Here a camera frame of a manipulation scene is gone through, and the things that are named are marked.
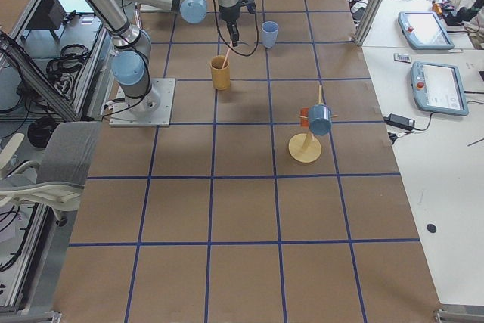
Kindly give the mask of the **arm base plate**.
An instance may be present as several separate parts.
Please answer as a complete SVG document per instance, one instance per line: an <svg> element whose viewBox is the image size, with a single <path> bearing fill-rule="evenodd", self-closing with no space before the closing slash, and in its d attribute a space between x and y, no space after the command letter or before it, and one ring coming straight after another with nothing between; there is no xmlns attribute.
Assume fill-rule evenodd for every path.
<svg viewBox="0 0 484 323"><path fill-rule="evenodd" d="M115 103L109 125L112 127L151 127L170 125L175 94L175 78L153 78L151 90L140 104L131 98Z"/></svg>

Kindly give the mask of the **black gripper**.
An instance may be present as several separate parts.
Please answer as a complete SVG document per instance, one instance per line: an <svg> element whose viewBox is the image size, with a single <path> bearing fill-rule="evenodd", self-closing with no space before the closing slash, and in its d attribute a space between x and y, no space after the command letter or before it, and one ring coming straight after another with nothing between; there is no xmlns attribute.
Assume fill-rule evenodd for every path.
<svg viewBox="0 0 484 323"><path fill-rule="evenodd" d="M237 21L240 17L240 9L245 7L250 14L256 13L255 0L218 0L219 13L225 22L233 46L238 46L240 34Z"/></svg>

